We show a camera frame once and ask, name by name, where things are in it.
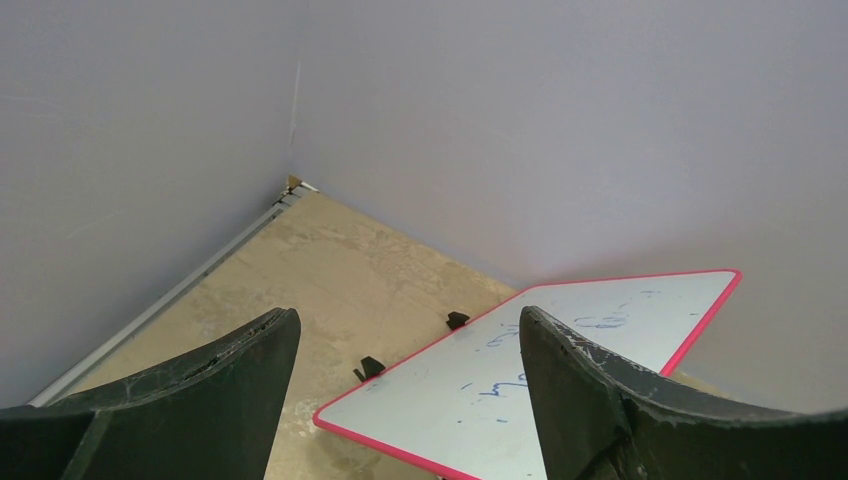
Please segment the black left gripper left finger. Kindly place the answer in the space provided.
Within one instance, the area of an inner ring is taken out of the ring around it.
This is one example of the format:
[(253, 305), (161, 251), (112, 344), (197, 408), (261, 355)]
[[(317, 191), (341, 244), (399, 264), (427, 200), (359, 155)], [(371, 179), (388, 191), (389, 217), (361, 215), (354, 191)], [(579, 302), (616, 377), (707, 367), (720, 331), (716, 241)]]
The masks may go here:
[(220, 339), (51, 405), (1, 413), (5, 479), (260, 479), (301, 321), (275, 308)]

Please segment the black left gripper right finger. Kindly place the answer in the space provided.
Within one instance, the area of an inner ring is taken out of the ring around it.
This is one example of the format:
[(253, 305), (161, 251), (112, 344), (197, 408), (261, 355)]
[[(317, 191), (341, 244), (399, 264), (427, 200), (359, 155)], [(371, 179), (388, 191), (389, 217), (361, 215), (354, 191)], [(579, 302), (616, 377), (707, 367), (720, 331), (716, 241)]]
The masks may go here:
[(843, 479), (847, 414), (750, 405), (663, 377), (527, 306), (522, 363), (550, 479)]

